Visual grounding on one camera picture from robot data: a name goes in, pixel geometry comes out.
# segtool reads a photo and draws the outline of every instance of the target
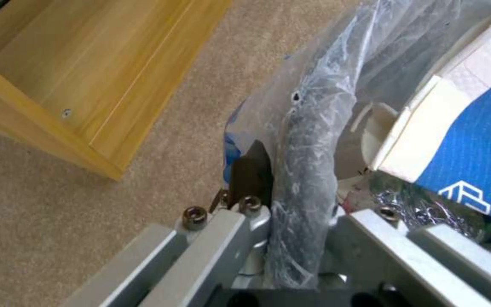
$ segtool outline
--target wooden cabinet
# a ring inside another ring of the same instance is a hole
[[[0,134],[119,179],[230,0],[11,0]]]

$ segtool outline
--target beige carpet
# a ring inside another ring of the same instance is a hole
[[[234,0],[121,182],[0,137],[0,305],[58,305],[149,223],[209,206],[228,115],[343,2]]]

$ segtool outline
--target plastic bag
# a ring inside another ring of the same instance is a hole
[[[409,231],[445,223],[478,242],[491,241],[491,217],[382,172],[365,175],[342,204],[346,213],[390,208]]]
[[[491,0],[364,2],[287,59],[230,116],[226,183],[232,161],[255,140],[271,160],[265,276],[272,286],[317,285],[335,174],[350,176],[356,170],[347,165],[361,160],[358,134],[345,130],[352,115],[370,102],[400,109],[435,61],[489,15]]]

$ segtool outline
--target hex nut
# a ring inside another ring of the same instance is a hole
[[[199,231],[206,227],[208,212],[199,206],[191,206],[183,211],[181,217],[183,226],[190,231]]]

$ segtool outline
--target white logo print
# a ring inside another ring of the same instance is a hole
[[[455,200],[481,213],[489,214],[491,205],[483,200],[482,190],[460,180],[439,191],[439,195]]]

